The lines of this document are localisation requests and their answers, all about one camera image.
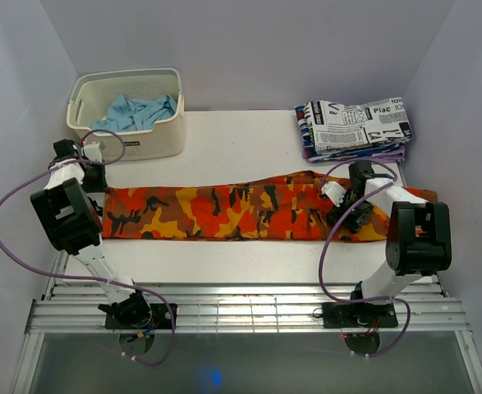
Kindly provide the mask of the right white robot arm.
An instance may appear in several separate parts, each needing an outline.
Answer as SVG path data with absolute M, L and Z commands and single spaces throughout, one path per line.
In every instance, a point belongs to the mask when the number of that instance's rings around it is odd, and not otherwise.
M 397 185 L 395 175 L 377 173 L 372 163 L 356 160 L 349 168 L 350 185 L 324 179 L 321 190 L 333 203 L 331 227 L 351 234 L 365 227 L 375 208 L 388 216 L 385 260 L 359 282 L 349 300 L 322 305 L 327 328 L 364 327 L 374 323 L 397 326 L 395 298 L 411 283 L 445 271 L 452 262 L 449 208 Z

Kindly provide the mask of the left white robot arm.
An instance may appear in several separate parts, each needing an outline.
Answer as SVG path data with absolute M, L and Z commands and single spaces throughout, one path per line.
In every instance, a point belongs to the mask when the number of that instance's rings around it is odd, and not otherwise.
M 91 161 L 102 159 L 99 143 L 80 146 L 73 140 L 53 144 L 56 157 L 49 165 L 47 185 L 30 196 L 30 202 L 56 250 L 75 257 L 99 285 L 107 303 L 99 306 L 108 317 L 132 328 L 151 322 L 152 309 L 134 282 L 118 273 L 103 248 L 101 210 L 90 194 L 108 190 L 105 168 Z

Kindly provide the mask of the orange camouflage trousers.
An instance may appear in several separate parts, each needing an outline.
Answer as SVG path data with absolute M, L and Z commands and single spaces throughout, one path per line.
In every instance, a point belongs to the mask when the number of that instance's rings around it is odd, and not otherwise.
M 335 223 L 324 174 L 293 172 L 217 186 L 110 188 L 105 240 L 323 241 Z

